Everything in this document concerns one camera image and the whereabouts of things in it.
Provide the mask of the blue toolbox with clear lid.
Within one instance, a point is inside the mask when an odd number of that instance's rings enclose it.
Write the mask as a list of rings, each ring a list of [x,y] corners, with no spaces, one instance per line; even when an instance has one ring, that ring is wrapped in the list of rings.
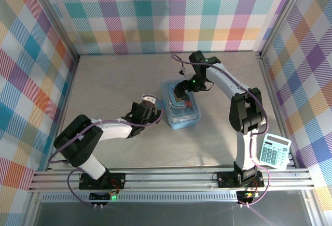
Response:
[[[189,102],[175,98],[174,88],[183,80],[182,77],[172,75],[161,82],[162,103],[168,123],[174,130],[195,126],[201,118],[201,111],[193,92],[186,92],[189,95]]]

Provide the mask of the plaid backdrop panel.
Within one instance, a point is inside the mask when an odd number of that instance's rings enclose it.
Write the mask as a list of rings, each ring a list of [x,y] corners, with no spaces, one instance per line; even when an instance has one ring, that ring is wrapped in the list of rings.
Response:
[[[38,0],[0,0],[0,226],[20,223],[74,63]]]
[[[79,54],[259,50],[286,0],[49,0]]]
[[[265,63],[296,160],[332,226],[332,0],[295,0]]]

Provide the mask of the controller board with LED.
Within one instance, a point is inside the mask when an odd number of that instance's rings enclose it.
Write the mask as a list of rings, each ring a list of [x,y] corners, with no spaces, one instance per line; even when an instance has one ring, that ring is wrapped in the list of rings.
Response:
[[[111,201],[113,199],[116,199],[119,192],[120,192],[120,190],[111,190],[111,191],[104,191],[104,192],[90,192],[89,200]]]
[[[256,197],[259,197],[258,191],[237,191],[238,200],[253,200]]]

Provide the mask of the light blue calculator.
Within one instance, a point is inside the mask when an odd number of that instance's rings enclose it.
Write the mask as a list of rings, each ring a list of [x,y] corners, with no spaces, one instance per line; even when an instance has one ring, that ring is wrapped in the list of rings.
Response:
[[[260,163],[278,170],[286,170],[292,141],[275,134],[267,133],[264,137]]]

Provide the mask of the aluminium mounting rail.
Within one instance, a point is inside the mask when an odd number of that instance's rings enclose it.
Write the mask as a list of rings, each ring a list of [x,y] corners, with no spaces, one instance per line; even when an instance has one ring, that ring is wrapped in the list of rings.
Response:
[[[218,189],[217,172],[230,171],[218,166],[183,168],[133,168],[111,169],[111,173],[125,173],[125,191],[208,191]],[[67,178],[70,169],[53,169],[36,172],[30,192],[68,191]],[[305,168],[288,168],[285,171],[271,169],[271,191],[311,190],[314,188],[309,171]]]

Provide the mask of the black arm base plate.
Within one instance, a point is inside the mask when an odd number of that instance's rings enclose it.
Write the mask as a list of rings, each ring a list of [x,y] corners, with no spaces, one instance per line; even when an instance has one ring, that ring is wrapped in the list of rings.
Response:
[[[126,174],[106,172],[99,179],[93,179],[82,173],[79,180],[79,190],[121,190],[125,186]]]
[[[241,177],[240,173],[217,172],[217,184],[219,188],[262,188],[265,186],[261,171],[257,171],[249,177]]]

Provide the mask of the aluminium side rail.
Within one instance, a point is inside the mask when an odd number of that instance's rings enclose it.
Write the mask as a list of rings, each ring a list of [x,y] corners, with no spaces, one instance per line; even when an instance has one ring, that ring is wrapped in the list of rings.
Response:
[[[69,101],[70,101],[70,95],[71,95],[71,92],[72,92],[72,85],[73,85],[73,82],[75,80],[75,75],[76,75],[76,72],[77,72],[77,69],[78,69],[80,58],[81,58],[81,56],[79,55],[77,57],[76,61],[75,61],[75,64],[74,64],[74,67],[73,67],[73,72],[72,72],[72,74],[70,76],[70,79],[69,79],[68,88],[67,88],[67,91],[66,91],[65,97],[64,97],[63,107],[62,107],[60,117],[59,117],[59,123],[56,127],[55,135],[54,135],[54,137],[52,139],[52,142],[51,142],[51,145],[49,147],[49,151],[48,151],[48,154],[47,154],[47,157],[48,157],[47,162],[45,163],[45,165],[43,167],[44,171],[48,170],[48,167],[49,167],[49,164],[50,164],[50,157],[55,152],[55,149],[54,149],[54,146],[53,146],[53,141],[61,133],[62,128],[63,128],[65,115],[66,115],[66,112],[67,112],[68,104],[69,104]]]
[[[266,85],[266,88],[267,88],[267,92],[268,92],[268,95],[269,95],[269,99],[270,99],[270,102],[271,102],[271,106],[272,106],[272,109],[273,109],[273,113],[274,113],[274,117],[275,117],[275,122],[278,125],[278,128],[279,128],[281,136],[288,138],[289,134],[288,134],[288,132],[286,130],[286,125],[285,125],[285,123],[283,121],[283,115],[281,113],[281,109],[280,109],[280,106],[279,106],[278,98],[277,98],[277,96],[274,93],[272,81],[271,81],[271,78],[269,76],[267,67],[266,67],[265,62],[264,62],[264,60],[262,58],[260,58],[258,60],[258,62],[259,62],[259,66],[260,66],[262,75],[264,77],[264,82],[265,82],[265,85]]]

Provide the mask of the aluminium frame post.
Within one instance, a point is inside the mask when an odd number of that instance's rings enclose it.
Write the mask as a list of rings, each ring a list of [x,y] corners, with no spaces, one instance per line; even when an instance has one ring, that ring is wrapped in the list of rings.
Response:
[[[278,37],[278,33],[280,32],[284,22],[290,15],[295,3],[297,0],[281,0],[278,8],[275,11],[273,16],[273,20],[271,21],[271,26],[268,27],[264,38],[257,50],[260,58],[264,60],[267,56],[269,49],[274,44],[276,38]]]
[[[49,18],[51,24],[54,26],[56,32],[58,33],[60,39],[63,41],[66,49],[68,50],[70,56],[77,62],[80,56],[77,54],[64,26],[60,22],[60,19],[55,12],[51,2],[49,0],[38,0],[44,10],[44,13]]]

